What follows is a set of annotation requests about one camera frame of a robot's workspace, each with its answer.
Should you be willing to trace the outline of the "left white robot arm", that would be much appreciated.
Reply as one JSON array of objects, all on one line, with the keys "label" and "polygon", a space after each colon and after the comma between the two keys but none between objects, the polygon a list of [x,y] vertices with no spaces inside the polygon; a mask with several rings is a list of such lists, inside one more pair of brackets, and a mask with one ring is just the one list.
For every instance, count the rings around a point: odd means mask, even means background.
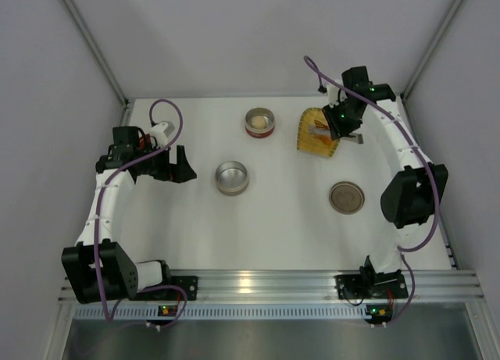
[{"label": "left white robot arm", "polygon": [[75,245],[62,251],[62,266],[77,300],[89,304],[105,300],[175,301],[179,280],[163,260],[133,262],[119,243],[127,200],[138,177],[175,184],[197,177],[178,145],[170,161],[171,122],[140,127],[115,127],[113,143],[95,164],[96,188],[88,218]]}]

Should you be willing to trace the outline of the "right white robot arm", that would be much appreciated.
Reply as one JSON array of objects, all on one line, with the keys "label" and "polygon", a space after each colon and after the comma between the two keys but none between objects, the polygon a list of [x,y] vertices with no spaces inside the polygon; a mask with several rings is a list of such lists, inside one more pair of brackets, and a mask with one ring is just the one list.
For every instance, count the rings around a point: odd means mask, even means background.
[{"label": "right white robot arm", "polygon": [[396,95],[389,84],[375,84],[365,66],[344,71],[340,83],[332,80],[323,91],[329,97],[322,112],[330,139],[347,139],[361,127],[369,127],[392,173],[380,196],[380,210],[395,230],[382,236],[366,256],[355,290],[362,291],[365,298],[406,298],[405,255],[422,250],[433,239],[448,170],[425,155],[399,111],[381,107],[383,101],[395,101]]}]

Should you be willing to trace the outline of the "steel food tongs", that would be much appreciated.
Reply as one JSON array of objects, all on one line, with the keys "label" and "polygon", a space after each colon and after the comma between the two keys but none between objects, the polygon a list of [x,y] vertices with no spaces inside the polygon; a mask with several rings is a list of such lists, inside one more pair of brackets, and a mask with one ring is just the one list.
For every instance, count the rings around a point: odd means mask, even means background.
[{"label": "steel food tongs", "polygon": [[[307,131],[309,132],[310,135],[314,137],[324,137],[327,140],[331,140],[330,128],[323,123],[308,124]],[[357,133],[348,134],[347,136],[344,136],[341,139],[345,141],[351,141],[356,144],[364,143],[363,136]]]}]

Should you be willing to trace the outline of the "orange fried nuggets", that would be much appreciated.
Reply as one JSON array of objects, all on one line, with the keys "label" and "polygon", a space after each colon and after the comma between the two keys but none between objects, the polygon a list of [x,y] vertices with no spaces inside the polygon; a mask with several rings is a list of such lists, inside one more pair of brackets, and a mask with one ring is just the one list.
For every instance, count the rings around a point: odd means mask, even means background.
[{"label": "orange fried nuggets", "polygon": [[309,126],[309,134],[322,141],[325,145],[332,144],[329,126],[319,120],[315,120],[314,124]]}]

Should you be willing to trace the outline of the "white round bun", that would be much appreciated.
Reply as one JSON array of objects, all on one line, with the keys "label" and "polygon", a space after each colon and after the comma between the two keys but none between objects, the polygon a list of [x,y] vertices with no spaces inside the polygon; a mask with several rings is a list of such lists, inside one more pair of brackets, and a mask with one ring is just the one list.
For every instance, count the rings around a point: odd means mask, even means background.
[{"label": "white round bun", "polygon": [[250,126],[257,130],[267,128],[267,120],[265,116],[254,116],[250,119]]}]

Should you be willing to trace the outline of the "brown round lid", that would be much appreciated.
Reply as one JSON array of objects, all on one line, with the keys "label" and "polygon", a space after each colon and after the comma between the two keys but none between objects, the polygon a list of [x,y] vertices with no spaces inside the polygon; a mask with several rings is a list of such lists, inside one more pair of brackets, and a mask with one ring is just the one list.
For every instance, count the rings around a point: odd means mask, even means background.
[{"label": "brown round lid", "polygon": [[332,208],[344,215],[357,213],[365,204],[363,190],[357,184],[348,181],[334,184],[328,198]]}]

